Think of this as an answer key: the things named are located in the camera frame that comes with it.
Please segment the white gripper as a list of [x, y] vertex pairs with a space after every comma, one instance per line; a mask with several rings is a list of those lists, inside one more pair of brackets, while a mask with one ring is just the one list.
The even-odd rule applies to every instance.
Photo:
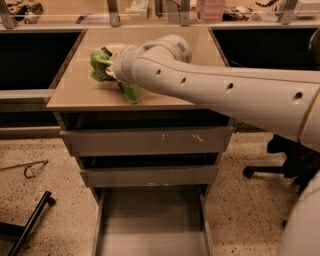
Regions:
[[112, 69], [106, 68], [106, 74], [125, 84], [133, 84], [132, 65], [136, 60], [138, 47], [134, 45], [106, 45], [107, 61], [113, 62]]

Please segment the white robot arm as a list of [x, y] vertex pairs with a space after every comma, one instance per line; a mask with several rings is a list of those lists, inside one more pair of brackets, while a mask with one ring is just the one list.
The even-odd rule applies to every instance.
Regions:
[[117, 44], [107, 68], [123, 84], [176, 97], [320, 152], [320, 73], [196, 65], [187, 41], [167, 35]]

